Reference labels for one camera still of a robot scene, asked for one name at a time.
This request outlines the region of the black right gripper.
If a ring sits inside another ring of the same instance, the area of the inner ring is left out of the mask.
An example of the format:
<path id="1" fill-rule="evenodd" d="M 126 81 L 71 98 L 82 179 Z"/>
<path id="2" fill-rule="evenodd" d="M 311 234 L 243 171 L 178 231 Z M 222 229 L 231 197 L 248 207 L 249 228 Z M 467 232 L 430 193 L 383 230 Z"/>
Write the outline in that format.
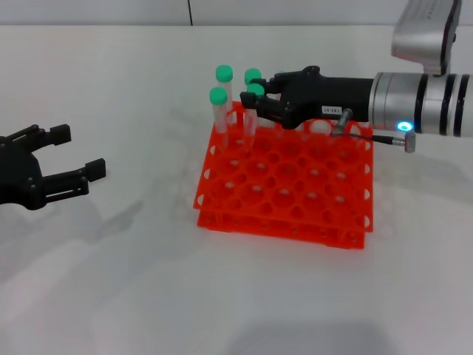
<path id="1" fill-rule="evenodd" d="M 317 66 L 298 72 L 276 74 L 269 79 L 252 78 L 251 84 L 261 85 L 266 94 L 280 94 L 280 100 L 241 92 L 244 108 L 256 111 L 260 118 L 295 129 L 313 118 L 335 120 L 345 109 L 353 113 L 355 122 L 368 121 L 372 78 L 328 77 Z"/>

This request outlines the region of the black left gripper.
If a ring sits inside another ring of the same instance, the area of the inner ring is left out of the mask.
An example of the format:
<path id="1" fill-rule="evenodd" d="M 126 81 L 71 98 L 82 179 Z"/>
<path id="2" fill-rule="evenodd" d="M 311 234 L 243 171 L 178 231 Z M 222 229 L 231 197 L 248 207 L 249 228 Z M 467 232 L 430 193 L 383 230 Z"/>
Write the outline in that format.
<path id="1" fill-rule="evenodd" d="M 103 158 L 77 170 L 43 177 L 29 148 L 58 146 L 71 140 L 67 124 L 49 131 L 32 125 L 1 137 L 1 204 L 18 204 L 35 211 L 47 203 L 89 194 L 89 183 L 106 177 Z"/>

